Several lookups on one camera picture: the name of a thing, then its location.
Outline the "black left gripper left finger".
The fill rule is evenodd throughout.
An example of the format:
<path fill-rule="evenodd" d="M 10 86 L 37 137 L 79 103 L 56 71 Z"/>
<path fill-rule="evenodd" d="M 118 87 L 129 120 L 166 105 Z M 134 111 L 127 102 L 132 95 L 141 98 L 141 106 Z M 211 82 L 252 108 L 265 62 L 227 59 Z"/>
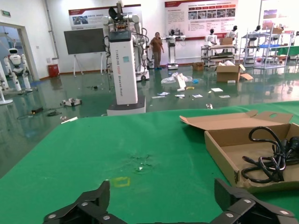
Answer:
<path fill-rule="evenodd" d="M 107 211 L 110 182 L 82 193 L 75 202 L 44 217 L 44 224 L 124 224 L 125 221 Z"/>

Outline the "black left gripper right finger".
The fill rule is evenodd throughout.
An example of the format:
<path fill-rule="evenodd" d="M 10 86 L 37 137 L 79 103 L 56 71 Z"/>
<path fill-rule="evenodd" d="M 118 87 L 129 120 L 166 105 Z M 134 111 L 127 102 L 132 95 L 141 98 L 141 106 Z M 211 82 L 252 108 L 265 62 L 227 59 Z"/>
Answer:
<path fill-rule="evenodd" d="M 261 201 L 245 189 L 214 180 L 215 201 L 222 213 L 212 224 L 293 224 L 294 214 L 286 209 Z"/>

